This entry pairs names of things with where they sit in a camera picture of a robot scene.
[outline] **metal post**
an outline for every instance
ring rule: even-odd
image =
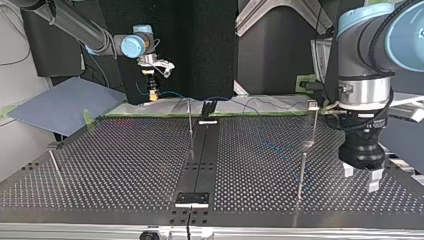
[[[307,157],[307,153],[303,153],[301,164],[300,164],[299,189],[297,191],[297,199],[298,200],[302,199],[302,188],[303,188],[303,179],[304,179],[304,176],[305,176],[306,157]]]
[[[187,106],[187,111],[188,111],[188,124],[190,125],[190,137],[193,137],[193,122],[191,119],[191,99],[188,99],[188,106]]]
[[[59,165],[57,165],[56,157],[54,156],[53,151],[52,151],[52,150],[49,150],[49,154],[50,154],[50,157],[51,157],[51,159],[52,159],[52,161],[53,161],[54,169],[55,169],[56,171],[60,171],[60,169],[59,169]]]

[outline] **cable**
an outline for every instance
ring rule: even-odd
[[[92,75],[93,80],[97,80],[96,81],[97,83],[99,83],[99,84],[101,84],[101,85],[103,85],[103,86],[106,87],[106,80],[105,80],[105,78],[101,74],[99,74],[95,68],[93,68],[92,66],[88,65],[87,63],[85,64],[85,67],[86,67],[86,70],[88,70],[88,71],[91,72],[91,75]],[[98,81],[99,78],[97,78],[96,76],[94,76],[94,73],[95,74],[98,74],[100,76],[100,78],[103,80],[103,83],[101,83],[101,81]]]
[[[24,39],[26,39],[27,40],[27,37],[25,36],[25,33],[23,33],[23,32],[21,32],[21,30],[18,28],[18,27],[16,27],[16,25],[13,23],[13,21],[9,18],[9,16],[7,16],[7,13],[4,11],[4,9],[3,9],[3,7],[5,7],[5,8],[7,8],[7,9],[9,9],[10,11],[12,11],[12,13],[20,20],[20,23],[21,23],[21,27],[23,28],[24,27],[24,25],[23,25],[23,20],[22,20],[22,18],[21,18],[21,16],[18,14],[18,12],[15,10],[15,9],[13,9],[12,7],[10,7],[9,5],[0,5],[0,10],[1,10],[1,13],[2,13],[2,16],[8,21],[8,23],[9,23],[9,25],[11,26],[11,27],[13,27],[13,29],[15,29],[15,31],[19,34],[19,35],[21,35]]]
[[[292,104],[290,107],[281,107],[281,106],[278,106],[278,105],[276,105],[276,104],[274,104],[274,103],[272,103],[272,102],[265,102],[265,101],[263,101],[263,100],[261,100],[261,99],[259,99],[259,98],[251,98],[251,99],[249,99],[247,102],[246,102],[246,105],[249,105],[249,102],[250,101],[252,101],[252,100],[258,100],[259,102],[262,102],[262,103],[265,103],[265,104],[270,104],[270,105],[272,105],[272,106],[274,106],[274,107],[276,107],[276,108],[280,108],[280,109],[283,109],[283,110],[289,110],[289,109],[291,109],[291,108],[294,108],[296,105],[298,105],[298,104],[303,104],[303,105],[305,105],[303,102],[297,102],[297,103],[294,103],[294,104]]]
[[[321,17],[321,13],[322,13],[322,5],[321,5],[321,7],[319,8],[319,12],[318,12],[318,16],[317,16],[317,24],[316,24],[316,26],[315,26],[315,40],[314,40],[314,45],[315,45],[315,61],[316,61],[316,63],[317,63],[317,71],[318,71],[318,76],[319,76],[319,78],[320,78],[320,80],[319,80],[319,82],[321,83],[321,85],[322,85],[322,87],[323,87],[323,89],[324,89],[324,93],[325,93],[325,95],[326,95],[326,99],[328,99],[328,101],[330,101],[330,104],[333,102],[331,99],[330,99],[330,95],[328,95],[328,92],[327,92],[327,88],[325,87],[325,84],[322,82],[322,80],[323,80],[323,78],[324,78],[324,76],[322,76],[321,75],[321,67],[319,66],[319,64],[318,64],[318,49],[317,49],[317,39],[318,39],[318,26],[319,26],[319,19],[320,19],[320,17]]]
[[[106,87],[109,88],[110,87],[110,85],[109,85],[109,79],[107,78],[105,71],[103,71],[103,68],[100,66],[100,64],[97,62],[97,60],[90,53],[88,53],[88,55],[91,57],[91,59],[93,59],[94,63],[97,65],[97,67],[102,72],[102,74],[104,76],[104,79],[106,81]]]
[[[373,118],[370,118],[370,119],[368,119],[367,121],[365,121],[365,122],[363,122],[363,123],[360,123],[360,124],[358,124],[358,125],[354,125],[354,126],[339,127],[339,126],[335,126],[335,125],[333,125],[333,124],[331,124],[331,123],[329,122],[329,120],[328,120],[328,116],[329,116],[329,115],[326,115],[326,117],[325,117],[326,123],[327,123],[327,125],[328,125],[330,128],[335,129],[335,130],[339,130],[339,131],[353,131],[353,130],[358,130],[358,129],[364,129],[364,128],[366,128],[366,126],[367,126],[369,123],[371,123],[372,121],[374,121],[374,119],[378,119],[378,118],[383,118],[383,117],[384,117],[383,115],[385,115],[385,114],[387,113],[387,111],[388,111],[388,110],[389,110],[389,108],[390,108],[390,105],[391,105],[391,104],[392,104],[392,102],[393,102],[394,95],[395,95],[395,94],[394,94],[393,89],[392,89],[392,88],[390,88],[389,101],[386,103],[386,105],[384,106],[384,108],[380,109],[380,110],[379,110],[379,111],[375,114],[375,116],[374,116]]]
[[[156,48],[159,46],[159,44],[160,44],[160,39],[159,39],[159,38],[155,39],[155,40],[153,41],[153,43],[155,44],[155,45],[153,46],[153,49],[156,49]]]
[[[178,96],[178,97],[180,97],[180,98],[186,98],[186,97],[184,97],[183,95],[181,95],[181,94],[179,94],[179,93],[177,93],[177,92],[172,92],[172,91],[166,91],[166,92],[161,92],[161,93],[160,93],[160,95],[166,95],[166,94],[172,94],[172,95]]]
[[[24,39],[25,39],[25,41],[28,43],[28,39],[27,39],[27,37],[25,36],[25,34],[24,33],[22,33],[20,30],[19,30],[19,28],[13,23],[13,21],[9,18],[9,16],[7,16],[7,14],[6,14],[6,12],[4,12],[4,10],[2,9],[2,7],[6,7],[7,9],[9,9],[9,10],[11,10],[12,11],[12,13],[13,14],[15,14],[16,15],[16,17],[21,21],[21,24],[22,24],[22,26],[23,26],[23,21],[22,21],[22,18],[19,16],[19,14],[12,8],[12,7],[10,7],[9,5],[7,5],[7,4],[3,4],[3,5],[0,5],[0,10],[1,10],[1,15],[8,21],[8,23],[11,25],[11,27],[15,30],[15,31],[17,31],[17,33],[19,34],[19,35],[21,35]],[[30,48],[30,46],[29,46],[29,43],[28,43],[28,52],[27,52],[27,54],[25,55],[25,57],[23,57],[22,59],[19,59],[19,60],[16,60],[16,61],[13,61],[13,62],[8,62],[8,63],[0,63],[0,67],[1,66],[10,66],[10,65],[14,65],[14,64],[17,64],[17,63],[21,63],[21,62],[23,62],[23,61],[25,61],[25,60],[27,60],[28,58],[29,58],[29,56],[31,55],[31,48]]]
[[[143,93],[143,92],[140,90],[140,88],[138,87],[138,82],[137,82],[137,81],[135,81],[135,86],[137,87],[138,92],[139,92],[142,96],[149,96],[149,94],[148,94],[148,93]]]
[[[93,21],[91,21],[91,22],[94,25],[96,25],[102,31],[103,37],[105,39],[105,44],[103,45],[103,47],[101,49],[96,49],[96,50],[92,49],[92,51],[101,53],[101,52],[106,51],[110,46],[110,48],[112,50],[113,59],[117,60],[118,59],[118,51],[116,50],[117,46],[115,44],[115,40],[113,40],[112,34],[110,34],[110,32],[108,32],[106,29],[100,27],[97,23],[95,23]]]

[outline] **metal rod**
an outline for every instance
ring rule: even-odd
[[[60,169],[59,169],[59,166],[57,165],[56,158],[54,156],[53,151],[52,150],[49,150],[49,154],[50,154],[50,157],[51,157],[51,159],[53,161],[54,168],[56,169],[56,171],[59,171]]]
[[[303,179],[304,179],[304,176],[305,176],[306,157],[307,157],[307,153],[303,153],[301,164],[300,164],[299,189],[297,191],[297,199],[298,200],[302,199],[302,188],[303,188]]]
[[[191,119],[191,99],[188,100],[188,106],[187,106],[187,111],[188,111],[188,124],[190,125],[190,136],[193,137],[193,122]]]
[[[314,131],[312,133],[312,141],[315,142],[315,132],[317,130],[317,122],[318,122],[318,110],[315,111],[315,119],[314,119]]]

